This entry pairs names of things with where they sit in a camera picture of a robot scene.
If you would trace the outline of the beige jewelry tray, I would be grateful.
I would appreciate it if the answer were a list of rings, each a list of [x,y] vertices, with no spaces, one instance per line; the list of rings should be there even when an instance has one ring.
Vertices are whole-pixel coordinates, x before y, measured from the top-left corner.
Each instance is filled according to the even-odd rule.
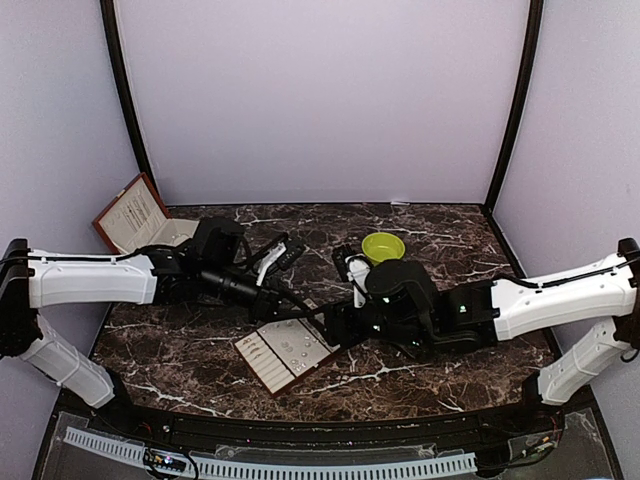
[[[237,340],[234,348],[272,397],[286,393],[342,350],[330,346],[307,319],[264,324]]]

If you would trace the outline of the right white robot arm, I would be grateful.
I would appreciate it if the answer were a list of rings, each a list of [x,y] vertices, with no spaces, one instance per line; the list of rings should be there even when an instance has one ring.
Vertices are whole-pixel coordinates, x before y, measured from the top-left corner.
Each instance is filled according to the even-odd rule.
[[[415,260],[373,265],[343,246],[334,263],[355,297],[325,304],[307,317],[332,346],[379,339],[422,353],[470,353],[532,331],[595,319],[554,363],[523,383],[510,413],[521,434],[549,416],[625,353],[639,349],[639,245],[619,241],[615,253],[589,265],[530,279],[500,275],[439,290]]]

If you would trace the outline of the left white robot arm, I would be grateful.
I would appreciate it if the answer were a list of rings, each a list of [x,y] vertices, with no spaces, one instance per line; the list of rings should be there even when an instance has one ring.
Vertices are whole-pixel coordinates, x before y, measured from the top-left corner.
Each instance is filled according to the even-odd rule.
[[[12,240],[1,259],[1,355],[31,364],[85,404],[120,436],[141,427],[140,412],[115,372],[62,338],[41,309],[62,304],[174,305],[209,296],[248,311],[250,322],[278,321],[282,302],[307,307],[270,281],[304,253],[304,244],[278,234],[252,252],[244,227],[222,217],[197,222],[175,245],[154,242],[130,253],[75,255]]]

